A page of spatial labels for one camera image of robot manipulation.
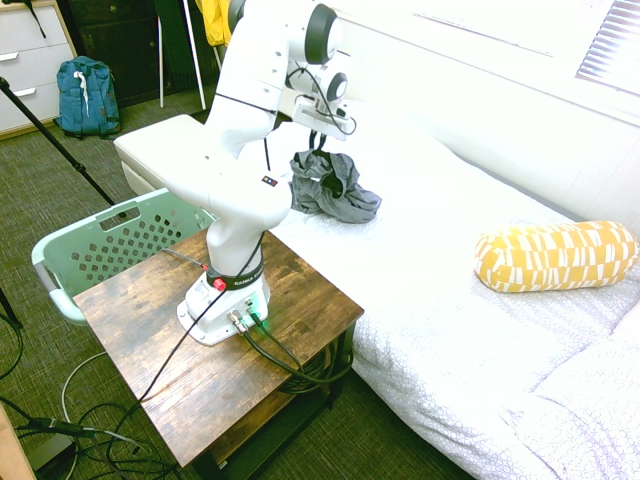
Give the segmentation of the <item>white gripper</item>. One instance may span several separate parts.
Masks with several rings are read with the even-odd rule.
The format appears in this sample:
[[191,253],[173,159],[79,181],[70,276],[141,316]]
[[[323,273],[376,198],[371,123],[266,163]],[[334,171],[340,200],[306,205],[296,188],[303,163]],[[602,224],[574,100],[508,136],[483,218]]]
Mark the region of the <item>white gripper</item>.
[[350,134],[350,115],[346,105],[338,102],[326,103],[322,99],[298,95],[295,99],[292,119],[311,129],[309,134],[309,149],[315,150],[317,132],[320,134],[317,154],[326,154],[324,146],[327,136],[338,140],[345,140]]

